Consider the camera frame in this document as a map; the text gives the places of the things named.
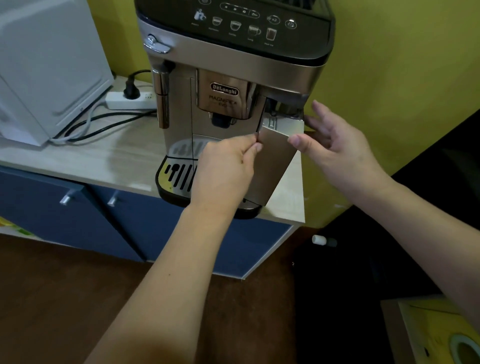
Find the hand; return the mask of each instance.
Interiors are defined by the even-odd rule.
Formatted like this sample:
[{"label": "hand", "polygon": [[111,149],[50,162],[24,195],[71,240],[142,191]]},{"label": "hand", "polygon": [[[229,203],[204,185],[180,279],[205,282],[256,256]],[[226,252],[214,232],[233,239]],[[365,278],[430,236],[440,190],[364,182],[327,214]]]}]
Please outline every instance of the hand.
[{"label": "hand", "polygon": [[198,160],[191,206],[233,217],[248,191],[255,156],[262,147],[256,134],[208,143]]},{"label": "hand", "polygon": [[315,130],[313,138],[296,134],[288,141],[322,168],[333,186],[356,204],[363,196],[392,184],[360,130],[318,101],[312,108],[319,116],[306,116],[307,125]]}]

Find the forearm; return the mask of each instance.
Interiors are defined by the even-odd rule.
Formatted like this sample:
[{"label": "forearm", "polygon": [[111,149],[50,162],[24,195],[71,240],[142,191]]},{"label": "forearm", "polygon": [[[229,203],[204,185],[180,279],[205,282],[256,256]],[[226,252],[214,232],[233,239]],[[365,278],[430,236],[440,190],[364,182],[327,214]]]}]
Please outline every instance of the forearm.
[{"label": "forearm", "polygon": [[87,363],[192,363],[216,255],[231,222],[188,207]]},{"label": "forearm", "polygon": [[480,232],[396,182],[356,204],[392,234],[480,329]]}]

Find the fingernail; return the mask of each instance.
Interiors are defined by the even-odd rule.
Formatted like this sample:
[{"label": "fingernail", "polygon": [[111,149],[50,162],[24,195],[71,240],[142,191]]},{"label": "fingernail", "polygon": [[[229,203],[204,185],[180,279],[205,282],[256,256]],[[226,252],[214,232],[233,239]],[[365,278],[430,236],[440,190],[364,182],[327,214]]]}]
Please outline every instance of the fingernail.
[{"label": "fingernail", "polygon": [[288,142],[296,148],[300,145],[300,137],[298,135],[292,135],[288,138]]}]

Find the coffee machine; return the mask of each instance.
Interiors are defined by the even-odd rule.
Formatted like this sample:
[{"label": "coffee machine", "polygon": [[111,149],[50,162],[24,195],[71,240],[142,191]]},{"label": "coffee machine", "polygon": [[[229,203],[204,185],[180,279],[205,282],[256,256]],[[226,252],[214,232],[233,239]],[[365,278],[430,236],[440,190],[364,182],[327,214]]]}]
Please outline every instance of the coffee machine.
[{"label": "coffee machine", "polygon": [[160,196],[187,206],[204,146],[258,132],[264,148],[236,217],[265,206],[303,132],[303,107],[334,42],[327,0],[135,0],[167,154]]}]

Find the microwave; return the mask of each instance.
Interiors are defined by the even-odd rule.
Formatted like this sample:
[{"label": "microwave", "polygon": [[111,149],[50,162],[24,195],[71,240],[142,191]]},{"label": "microwave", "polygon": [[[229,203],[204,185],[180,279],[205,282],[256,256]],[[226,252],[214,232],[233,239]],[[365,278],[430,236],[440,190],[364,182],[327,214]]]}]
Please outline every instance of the microwave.
[{"label": "microwave", "polygon": [[0,1],[0,135],[41,146],[113,84],[86,0]]}]

